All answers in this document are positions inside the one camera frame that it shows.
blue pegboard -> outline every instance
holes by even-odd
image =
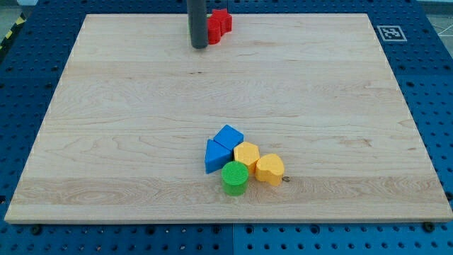
[[[230,13],[367,13],[446,192],[453,192],[453,60],[413,0],[207,0]],[[181,0],[41,0],[0,65],[0,217],[87,13],[185,13]],[[0,254],[453,254],[453,223],[412,225],[8,225]]]

green cylinder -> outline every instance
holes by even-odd
[[[226,194],[239,196],[246,192],[248,169],[237,161],[227,163],[222,169],[222,187]]]

black cylinder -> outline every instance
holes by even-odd
[[[187,12],[192,47],[207,47],[206,0],[187,0]]]

toy block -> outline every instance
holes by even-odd
[[[279,186],[282,183],[284,172],[285,165],[276,154],[267,154],[256,162],[255,178],[259,181],[267,181],[272,186]]]
[[[214,141],[227,148],[232,155],[233,149],[243,142],[243,134],[232,128],[230,125],[225,125],[217,135],[214,136]]]
[[[210,18],[217,19],[220,22],[221,35],[231,32],[233,17],[231,17],[227,9],[223,8],[221,10],[212,10]]]
[[[239,196],[246,192],[248,169],[241,162],[231,161],[222,168],[222,187],[226,194]]]
[[[213,45],[220,42],[221,38],[220,21],[215,18],[207,19],[207,37],[209,44]]]
[[[232,160],[231,151],[216,143],[208,140],[206,144],[205,168],[206,174],[221,169],[226,163]]]
[[[256,162],[260,159],[258,146],[243,142],[234,148],[234,160],[245,164],[250,175],[255,174]]]

red toy block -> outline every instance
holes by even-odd
[[[207,19],[207,38],[209,44],[213,45],[220,42],[221,38],[220,22],[214,18]]]
[[[223,8],[222,10],[212,10],[212,15],[210,17],[217,19],[220,22],[221,35],[231,32],[233,18],[228,13],[228,10]]]

